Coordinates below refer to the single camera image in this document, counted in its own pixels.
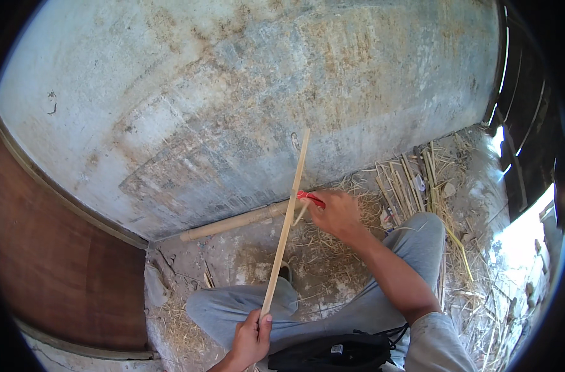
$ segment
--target barcode label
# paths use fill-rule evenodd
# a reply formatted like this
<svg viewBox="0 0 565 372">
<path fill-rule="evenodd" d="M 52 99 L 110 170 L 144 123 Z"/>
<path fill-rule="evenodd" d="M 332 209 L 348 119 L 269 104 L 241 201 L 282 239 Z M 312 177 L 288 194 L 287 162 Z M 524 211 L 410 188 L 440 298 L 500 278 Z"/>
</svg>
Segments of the barcode label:
<svg viewBox="0 0 565 372">
<path fill-rule="evenodd" d="M 330 349 L 330 353 L 342 354 L 343 349 L 344 349 L 344 347 L 342 345 L 334 345 L 334 346 L 332 346 L 332 349 Z"/>
</svg>

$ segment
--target shoe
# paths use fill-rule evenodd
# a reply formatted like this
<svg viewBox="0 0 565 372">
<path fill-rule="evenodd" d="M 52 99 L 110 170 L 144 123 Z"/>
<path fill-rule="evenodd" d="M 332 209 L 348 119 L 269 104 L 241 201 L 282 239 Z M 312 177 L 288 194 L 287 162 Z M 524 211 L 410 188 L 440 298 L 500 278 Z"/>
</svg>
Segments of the shoe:
<svg viewBox="0 0 565 372">
<path fill-rule="evenodd" d="M 288 281 L 291 286 L 293 285 L 293 272 L 291 271 L 291 267 L 285 261 L 281 262 L 280 264 L 278 276 L 286 279 L 286 281 Z"/>
</svg>

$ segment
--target red knife handle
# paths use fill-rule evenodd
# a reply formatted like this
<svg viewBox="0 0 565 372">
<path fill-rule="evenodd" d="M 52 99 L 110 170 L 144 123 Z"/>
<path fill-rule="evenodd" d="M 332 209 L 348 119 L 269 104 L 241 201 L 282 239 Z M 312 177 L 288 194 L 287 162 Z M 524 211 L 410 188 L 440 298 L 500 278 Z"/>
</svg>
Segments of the red knife handle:
<svg viewBox="0 0 565 372">
<path fill-rule="evenodd" d="M 308 197 L 309 199 L 311 199 L 313 201 L 313 203 L 317 206 L 319 206 L 320 208 L 326 208 L 326 204 L 321 201 L 320 199 L 318 199 L 314 194 L 310 193 L 310 192 L 305 192 L 303 190 L 299 190 L 297 192 L 297 199 L 302 199 L 304 197 Z"/>
</svg>

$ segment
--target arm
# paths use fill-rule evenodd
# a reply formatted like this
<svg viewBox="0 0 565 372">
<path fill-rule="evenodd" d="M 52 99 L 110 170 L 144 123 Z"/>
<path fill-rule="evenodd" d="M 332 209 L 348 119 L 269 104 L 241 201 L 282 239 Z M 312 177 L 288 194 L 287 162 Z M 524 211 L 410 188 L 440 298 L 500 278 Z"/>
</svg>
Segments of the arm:
<svg viewBox="0 0 565 372">
<path fill-rule="evenodd" d="M 260 323 L 260 311 L 252 310 L 244 322 L 237 323 L 231 351 L 208 372 L 243 372 L 266 357 L 270 350 L 272 315 L 266 315 Z"/>
<path fill-rule="evenodd" d="M 361 224 L 357 199 L 344 192 L 316 191 L 312 194 L 326 204 L 323 210 L 309 198 L 301 199 L 301 202 L 308 203 L 313 222 L 353 249 L 409 324 L 430 312 L 441 312 L 437 299 L 423 278 Z"/>
</svg>

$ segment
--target gray sweatpants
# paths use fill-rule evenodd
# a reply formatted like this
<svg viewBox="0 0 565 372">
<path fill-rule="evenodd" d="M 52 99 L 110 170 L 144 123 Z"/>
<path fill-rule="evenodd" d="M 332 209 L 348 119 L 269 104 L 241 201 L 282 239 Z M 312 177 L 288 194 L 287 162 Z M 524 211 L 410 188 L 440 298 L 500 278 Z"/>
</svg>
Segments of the gray sweatpants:
<svg viewBox="0 0 565 372">
<path fill-rule="evenodd" d="M 444 252 L 445 230 L 433 213 L 415 214 L 384 240 L 385 246 L 404 259 L 427 284 L 435 289 Z M 235 335 L 235 325 L 247 314 L 262 307 L 266 284 L 203 289 L 187 300 L 187 314 L 210 337 L 228 350 Z M 273 317 L 270 353 L 311 339 L 352 333 L 357 329 L 367 333 L 400 327 L 405 318 L 383 294 L 375 279 L 353 301 L 335 314 L 317 321 L 295 321 L 297 293 L 288 281 L 278 279 L 271 305 Z M 392 351 L 392 360 L 402 367 L 409 347 L 409 333 Z"/>
</svg>

